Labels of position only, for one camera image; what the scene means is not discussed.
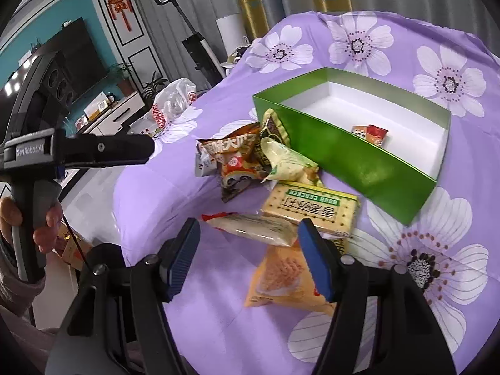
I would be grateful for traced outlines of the person's left hand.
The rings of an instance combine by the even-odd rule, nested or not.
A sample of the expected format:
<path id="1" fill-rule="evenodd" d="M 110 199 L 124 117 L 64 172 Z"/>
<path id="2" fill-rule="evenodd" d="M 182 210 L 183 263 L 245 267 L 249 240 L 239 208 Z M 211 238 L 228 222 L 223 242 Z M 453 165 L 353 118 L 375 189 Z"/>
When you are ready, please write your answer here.
<path id="1" fill-rule="evenodd" d="M 37 228 L 33 234 L 33 241 L 39 251 L 48 254 L 56 246 L 58 230 L 63 219 L 63 208 L 59 201 L 48 210 L 46 222 Z M 11 197 L 1 199 L 1 233 L 7 243 L 13 245 L 12 228 L 22 224 L 23 217 Z"/>

